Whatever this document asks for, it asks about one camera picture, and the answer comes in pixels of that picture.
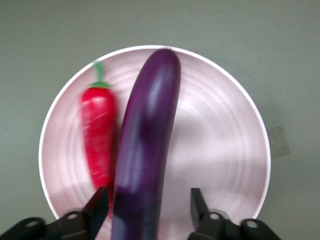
plate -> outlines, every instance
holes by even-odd
[[[224,69],[194,52],[143,45],[100,57],[117,97],[120,129],[133,84],[147,58],[170,48],[181,63],[181,88],[164,177],[160,240],[185,240],[193,231],[190,188],[200,188],[210,209],[236,224],[256,218],[268,190],[270,146],[262,117],[244,88]],[[94,82],[90,63],[54,99],[39,143],[39,172],[56,218],[82,208],[94,194],[80,126],[79,97]],[[97,239],[110,238],[106,219]]]

green-gray background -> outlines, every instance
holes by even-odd
[[[258,218],[283,240],[320,239],[318,0],[0,0],[0,233],[54,220],[38,147],[60,89],[94,59],[149,44],[203,55],[242,84],[280,153]]]

toy vegetable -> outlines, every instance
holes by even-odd
[[[116,123],[116,99],[110,85],[103,82],[103,65],[96,61],[97,81],[80,98],[81,123],[87,164],[94,187],[109,187],[112,207],[114,189],[114,160],[112,145]]]
[[[169,49],[145,62],[126,107],[118,149],[112,240],[156,240],[181,66]]]

purple eggplant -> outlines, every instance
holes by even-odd
[[[156,240],[181,82],[170,49],[143,65],[126,107],[115,170],[112,240]]]

chili pepper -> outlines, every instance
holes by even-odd
[[[115,162],[113,142],[116,123],[116,98],[110,85],[103,82],[104,68],[94,62],[97,81],[80,98],[81,123],[87,165],[95,189],[109,188],[109,209],[113,205]]]

